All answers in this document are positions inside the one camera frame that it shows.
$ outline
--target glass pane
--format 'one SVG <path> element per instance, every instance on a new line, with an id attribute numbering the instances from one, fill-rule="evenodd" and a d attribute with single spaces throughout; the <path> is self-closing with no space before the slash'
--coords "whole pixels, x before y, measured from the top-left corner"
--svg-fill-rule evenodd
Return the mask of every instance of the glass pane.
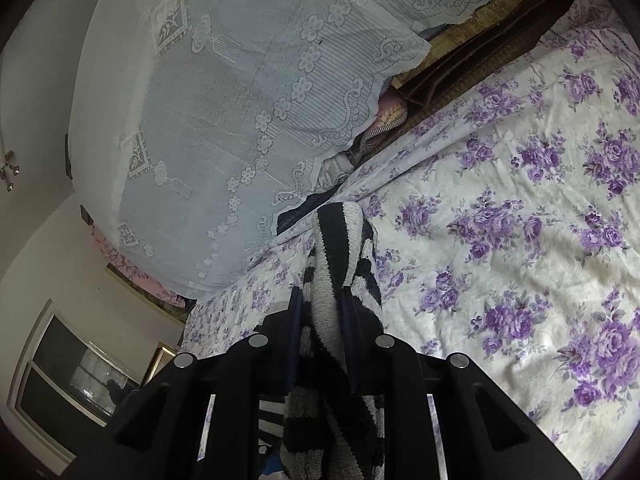
<path id="1" fill-rule="evenodd" d="M 33 361 L 102 420 L 109 420 L 124 397 L 139 387 L 88 348 L 57 317 L 49 323 Z"/>
<path id="2" fill-rule="evenodd" d="M 76 455 L 101 429 L 33 369 L 27 377 L 20 408 L 51 438 Z"/>

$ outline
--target metal screw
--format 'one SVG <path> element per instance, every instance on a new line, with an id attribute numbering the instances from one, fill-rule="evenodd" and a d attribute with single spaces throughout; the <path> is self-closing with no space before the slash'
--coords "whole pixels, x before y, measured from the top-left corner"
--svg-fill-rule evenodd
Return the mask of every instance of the metal screw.
<path id="1" fill-rule="evenodd" d="M 453 354 L 449 361 L 456 368 L 466 368 L 469 366 L 469 358 L 464 354 Z"/>
<path id="2" fill-rule="evenodd" d="M 249 338 L 249 345 L 254 348 L 265 346 L 269 342 L 269 338 L 264 334 L 255 334 Z"/>
<path id="3" fill-rule="evenodd" d="M 376 345 L 380 348 L 391 348 L 396 344 L 396 340 L 387 334 L 379 335 L 376 338 Z"/>
<path id="4" fill-rule="evenodd" d="M 176 365 L 178 368 L 189 367 L 191 366 L 192 363 L 193 363 L 193 356 L 191 354 L 187 354 L 187 352 L 178 354 L 174 358 L 174 365 Z"/>

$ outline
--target bedspread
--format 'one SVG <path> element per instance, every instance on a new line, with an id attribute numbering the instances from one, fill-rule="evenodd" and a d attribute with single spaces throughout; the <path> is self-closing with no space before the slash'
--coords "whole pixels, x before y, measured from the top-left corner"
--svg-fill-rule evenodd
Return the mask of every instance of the bedspread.
<path id="1" fill-rule="evenodd" d="M 378 232 L 385 330 L 466 352 L 586 480 L 640 418 L 640 56 L 606 0 L 354 172 Z M 225 351 L 302 282 L 303 219 L 199 304 L 184 348 Z"/>

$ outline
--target ceiling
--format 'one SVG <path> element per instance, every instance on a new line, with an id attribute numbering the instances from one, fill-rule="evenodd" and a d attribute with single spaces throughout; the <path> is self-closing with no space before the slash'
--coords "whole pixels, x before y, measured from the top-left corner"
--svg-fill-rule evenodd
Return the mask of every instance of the ceiling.
<path id="1" fill-rule="evenodd" d="M 0 185 L 0 278 L 73 193 L 64 138 L 82 42 L 97 1 L 36 0 L 2 52 L 0 124 L 20 175 L 11 193 Z"/>

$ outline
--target black and white striped cloth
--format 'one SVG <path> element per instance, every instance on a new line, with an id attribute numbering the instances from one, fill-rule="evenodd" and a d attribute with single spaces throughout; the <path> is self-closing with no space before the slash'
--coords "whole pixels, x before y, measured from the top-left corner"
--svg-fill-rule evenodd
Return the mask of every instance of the black and white striped cloth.
<path id="1" fill-rule="evenodd" d="M 258 446 L 277 446 L 284 433 L 283 396 L 258 396 Z"/>
<path id="2" fill-rule="evenodd" d="M 303 282 L 300 365 L 287 396 L 280 459 L 292 480 L 383 478 L 382 400 L 351 393 L 340 331 L 340 297 L 381 315 L 375 231 L 356 203 L 322 206 Z"/>

